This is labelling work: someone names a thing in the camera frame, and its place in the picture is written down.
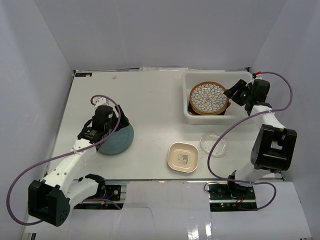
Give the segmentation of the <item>blue round plate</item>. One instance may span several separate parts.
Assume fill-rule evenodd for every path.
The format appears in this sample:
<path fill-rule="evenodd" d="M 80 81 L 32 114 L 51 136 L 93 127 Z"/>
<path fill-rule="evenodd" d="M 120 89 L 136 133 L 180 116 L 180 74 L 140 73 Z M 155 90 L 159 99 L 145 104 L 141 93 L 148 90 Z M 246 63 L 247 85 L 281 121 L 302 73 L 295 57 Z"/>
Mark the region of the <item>blue round plate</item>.
<path fill-rule="evenodd" d="M 110 138 L 107 139 L 100 147 L 97 147 L 97 152 L 107 156 L 121 154 L 127 150 L 134 139 L 134 129 L 131 124 L 116 131 Z"/>

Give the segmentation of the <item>flower pattern round plate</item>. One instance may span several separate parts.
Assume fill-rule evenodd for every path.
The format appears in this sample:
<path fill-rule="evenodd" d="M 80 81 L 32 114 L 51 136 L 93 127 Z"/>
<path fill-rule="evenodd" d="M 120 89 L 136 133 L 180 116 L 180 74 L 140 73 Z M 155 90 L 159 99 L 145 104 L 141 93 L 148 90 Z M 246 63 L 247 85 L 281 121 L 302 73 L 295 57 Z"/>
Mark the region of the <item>flower pattern round plate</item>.
<path fill-rule="evenodd" d="M 224 94 L 226 90 L 218 82 L 198 83 L 189 94 L 192 110 L 198 115 L 216 116 L 222 114 L 230 105 L 229 98 Z"/>

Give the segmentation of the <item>clear glass plate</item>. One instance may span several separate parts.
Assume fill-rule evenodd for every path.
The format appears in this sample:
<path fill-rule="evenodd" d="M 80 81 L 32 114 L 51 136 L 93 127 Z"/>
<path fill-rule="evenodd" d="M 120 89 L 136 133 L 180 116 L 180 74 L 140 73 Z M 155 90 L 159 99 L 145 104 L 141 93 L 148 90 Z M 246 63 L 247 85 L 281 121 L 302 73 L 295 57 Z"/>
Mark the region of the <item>clear glass plate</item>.
<path fill-rule="evenodd" d="M 199 141 L 200 148 L 206 153 L 209 154 L 212 147 L 216 144 L 219 139 L 219 135 L 216 135 L 212 132 L 204 133 Z M 211 157 L 213 158 L 222 158 L 228 152 L 229 145 L 228 142 L 222 138 L 217 145 L 215 146 Z"/>

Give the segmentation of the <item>cream panda dish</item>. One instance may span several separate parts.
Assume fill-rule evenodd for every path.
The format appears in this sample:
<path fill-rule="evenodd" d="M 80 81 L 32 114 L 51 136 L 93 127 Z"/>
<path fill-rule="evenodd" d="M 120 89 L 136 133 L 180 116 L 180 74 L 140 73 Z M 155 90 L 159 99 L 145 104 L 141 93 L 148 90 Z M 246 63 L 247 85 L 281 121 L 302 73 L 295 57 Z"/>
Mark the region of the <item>cream panda dish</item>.
<path fill-rule="evenodd" d="M 175 142 L 168 151 L 167 164 L 177 172 L 192 173 L 198 167 L 199 151 L 189 143 Z"/>

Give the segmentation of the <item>square brown glazed plate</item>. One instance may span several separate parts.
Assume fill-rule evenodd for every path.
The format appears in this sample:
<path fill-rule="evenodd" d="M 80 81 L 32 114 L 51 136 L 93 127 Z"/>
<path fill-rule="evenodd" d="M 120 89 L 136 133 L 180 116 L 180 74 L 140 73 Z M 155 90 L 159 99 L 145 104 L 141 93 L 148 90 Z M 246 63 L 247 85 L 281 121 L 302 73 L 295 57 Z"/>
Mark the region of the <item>square brown glazed plate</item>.
<path fill-rule="evenodd" d="M 190 115 L 193 116 L 223 116 L 230 105 L 230 102 L 227 102 L 222 106 L 216 105 L 215 103 L 193 105 L 191 102 L 189 102 L 187 111 Z"/>

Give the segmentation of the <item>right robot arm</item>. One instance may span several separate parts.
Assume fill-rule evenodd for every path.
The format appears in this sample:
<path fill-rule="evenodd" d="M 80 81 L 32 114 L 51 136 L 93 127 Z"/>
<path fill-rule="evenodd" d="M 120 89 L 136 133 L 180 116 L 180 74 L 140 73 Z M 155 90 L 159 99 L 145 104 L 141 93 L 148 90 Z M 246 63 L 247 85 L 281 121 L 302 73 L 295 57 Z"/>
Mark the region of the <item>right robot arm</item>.
<path fill-rule="evenodd" d="M 266 103 L 270 83 L 255 79 L 251 83 L 240 79 L 233 87 L 224 91 L 233 102 L 244 106 L 259 128 L 253 144 L 250 161 L 228 177 L 226 195 L 236 200 L 256 181 L 270 173 L 287 171 L 292 163 L 297 132 L 286 128 L 274 115 L 274 109 Z"/>

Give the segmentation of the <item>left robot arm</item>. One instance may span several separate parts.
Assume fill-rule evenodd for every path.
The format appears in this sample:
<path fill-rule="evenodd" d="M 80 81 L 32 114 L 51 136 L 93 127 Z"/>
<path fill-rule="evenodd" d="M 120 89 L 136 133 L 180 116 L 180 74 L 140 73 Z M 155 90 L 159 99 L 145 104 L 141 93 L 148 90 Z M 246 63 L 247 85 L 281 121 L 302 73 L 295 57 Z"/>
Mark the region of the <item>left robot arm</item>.
<path fill-rule="evenodd" d="M 73 183 L 75 176 L 97 153 L 114 156 L 124 152 L 133 137 L 133 128 L 120 105 L 98 106 L 78 134 L 70 155 L 42 180 L 29 185 L 28 214 L 59 227 L 77 204 L 88 198 L 103 200 L 107 191 L 105 178 L 89 173 Z"/>

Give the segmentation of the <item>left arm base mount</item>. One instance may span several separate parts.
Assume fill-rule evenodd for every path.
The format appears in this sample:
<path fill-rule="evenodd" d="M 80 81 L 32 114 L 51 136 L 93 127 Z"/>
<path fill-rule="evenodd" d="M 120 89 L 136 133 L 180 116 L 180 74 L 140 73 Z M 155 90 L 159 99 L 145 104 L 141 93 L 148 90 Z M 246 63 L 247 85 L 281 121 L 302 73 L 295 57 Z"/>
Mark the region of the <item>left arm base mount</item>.
<path fill-rule="evenodd" d="M 105 202 L 105 200 L 111 200 L 113 202 L 121 199 L 122 186 L 119 184 L 107 184 L 98 190 L 97 194 L 90 196 L 89 198 L 82 201 L 82 204 L 93 204 Z"/>

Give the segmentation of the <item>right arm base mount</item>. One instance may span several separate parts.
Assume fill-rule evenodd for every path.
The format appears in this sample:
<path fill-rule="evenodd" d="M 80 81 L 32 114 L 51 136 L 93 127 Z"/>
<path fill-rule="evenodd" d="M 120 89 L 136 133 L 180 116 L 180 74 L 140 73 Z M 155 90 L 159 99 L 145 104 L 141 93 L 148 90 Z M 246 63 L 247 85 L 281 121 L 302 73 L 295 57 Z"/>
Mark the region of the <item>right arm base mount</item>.
<path fill-rule="evenodd" d="M 253 187 L 237 189 L 228 183 L 213 181 L 207 182 L 203 189 L 208 193 L 212 213 L 255 211 L 258 208 Z"/>

